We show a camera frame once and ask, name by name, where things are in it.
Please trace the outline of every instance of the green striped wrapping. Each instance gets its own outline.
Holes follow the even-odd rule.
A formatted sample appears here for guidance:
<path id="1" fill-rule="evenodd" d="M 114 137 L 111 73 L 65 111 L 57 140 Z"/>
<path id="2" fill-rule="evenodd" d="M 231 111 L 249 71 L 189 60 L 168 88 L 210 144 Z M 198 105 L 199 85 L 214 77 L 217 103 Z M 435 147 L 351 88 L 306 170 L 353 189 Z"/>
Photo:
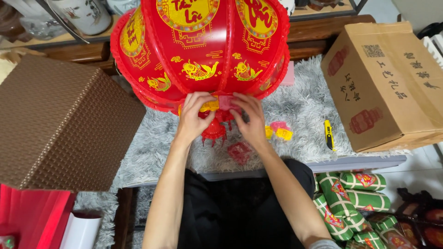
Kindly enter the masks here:
<path id="1" fill-rule="evenodd" d="M 345 249 L 371 249 L 371 247 L 355 240 L 350 240 L 346 243 Z"/>
<path id="2" fill-rule="evenodd" d="M 369 224 L 377 232 L 387 230 L 397 223 L 397 219 L 392 214 L 374 213 L 368 217 Z"/>
<path id="3" fill-rule="evenodd" d="M 333 239 L 337 241 L 347 241 L 352 238 L 354 233 L 343 222 L 343 220 L 334 217 L 334 215 L 329 211 L 328 204 L 326 203 L 326 199 L 323 194 L 316 194 L 313 202 Z"/>
<path id="4" fill-rule="evenodd" d="M 346 190 L 340 184 L 337 173 L 327 172 L 318 174 L 317 180 L 322 187 L 331 212 L 337 218 L 350 217 L 357 213 Z"/>
<path id="5" fill-rule="evenodd" d="M 346 189 L 380 191 L 386 188 L 386 180 L 379 174 L 341 173 L 340 182 L 342 183 L 343 188 Z"/>
<path id="6" fill-rule="evenodd" d="M 388 230 L 378 233 L 382 241 L 388 248 L 412 248 L 417 249 L 407 238 L 405 238 L 400 231 L 395 228 L 389 228 Z"/>
<path id="7" fill-rule="evenodd" d="M 391 207 L 391 201 L 385 194 L 354 189 L 348 189 L 346 192 L 356 209 L 384 212 Z"/>
<path id="8" fill-rule="evenodd" d="M 317 193 L 318 191 L 320 191 L 320 188 L 319 188 L 319 182 L 317 181 L 317 177 L 315 176 L 315 174 L 314 174 L 314 179 L 315 179 L 315 190 L 314 190 L 314 193 Z"/>
<path id="9" fill-rule="evenodd" d="M 354 232 L 361 232 L 368 226 L 371 226 L 361 213 L 357 213 L 357 215 L 352 217 L 346 217 L 344 220 L 346 225 L 348 225 L 348 227 Z"/>
<path id="10" fill-rule="evenodd" d="M 354 240 L 362 244 L 368 245 L 373 249 L 386 249 L 376 232 L 361 232 L 354 236 Z"/>

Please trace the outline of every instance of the person's right hand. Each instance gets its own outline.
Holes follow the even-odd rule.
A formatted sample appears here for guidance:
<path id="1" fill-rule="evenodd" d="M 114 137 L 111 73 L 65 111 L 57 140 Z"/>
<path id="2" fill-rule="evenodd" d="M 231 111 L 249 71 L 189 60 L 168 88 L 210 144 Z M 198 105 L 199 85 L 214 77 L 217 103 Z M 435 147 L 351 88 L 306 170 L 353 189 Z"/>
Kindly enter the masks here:
<path id="1" fill-rule="evenodd" d="M 241 93 L 233 93 L 233 95 L 238 100 L 232 100 L 232 103 L 240 106 L 249 115 L 249 122 L 245 123 L 237 111 L 229 110 L 234 116 L 243 137 L 256 150 L 263 145 L 269 144 L 264 130 L 264 114 L 261 102 L 252 96 L 246 96 Z"/>

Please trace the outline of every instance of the brown woven box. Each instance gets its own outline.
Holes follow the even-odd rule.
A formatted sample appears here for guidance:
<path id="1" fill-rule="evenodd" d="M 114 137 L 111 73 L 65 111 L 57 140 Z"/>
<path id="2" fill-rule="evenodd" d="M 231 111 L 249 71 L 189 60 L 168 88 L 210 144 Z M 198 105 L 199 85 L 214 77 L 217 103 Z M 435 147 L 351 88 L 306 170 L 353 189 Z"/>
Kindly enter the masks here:
<path id="1" fill-rule="evenodd" d="M 0 85 L 0 183 L 107 191 L 145 113 L 98 68 L 25 55 Z"/>

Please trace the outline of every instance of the cardboard box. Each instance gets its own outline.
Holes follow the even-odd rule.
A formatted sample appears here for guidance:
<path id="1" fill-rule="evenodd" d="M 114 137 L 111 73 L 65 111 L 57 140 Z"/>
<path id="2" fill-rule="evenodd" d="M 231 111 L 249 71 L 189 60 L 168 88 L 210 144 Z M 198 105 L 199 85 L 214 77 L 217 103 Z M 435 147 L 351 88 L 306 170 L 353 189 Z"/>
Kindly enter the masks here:
<path id="1" fill-rule="evenodd" d="M 321 68 L 354 151 L 443 140 L 443 72 L 409 22 L 346 25 Z"/>

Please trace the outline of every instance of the yellow box cutter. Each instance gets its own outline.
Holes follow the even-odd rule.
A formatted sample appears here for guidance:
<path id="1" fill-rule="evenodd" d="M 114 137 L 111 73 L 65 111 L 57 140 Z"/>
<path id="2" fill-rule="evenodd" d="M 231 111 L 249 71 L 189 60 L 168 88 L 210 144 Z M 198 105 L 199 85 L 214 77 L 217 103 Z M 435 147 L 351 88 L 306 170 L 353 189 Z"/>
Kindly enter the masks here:
<path id="1" fill-rule="evenodd" d="M 326 138 L 326 145 L 329 149 L 336 151 L 334 149 L 334 139 L 332 138 L 332 127 L 329 120 L 325 120 L 325 138 Z"/>

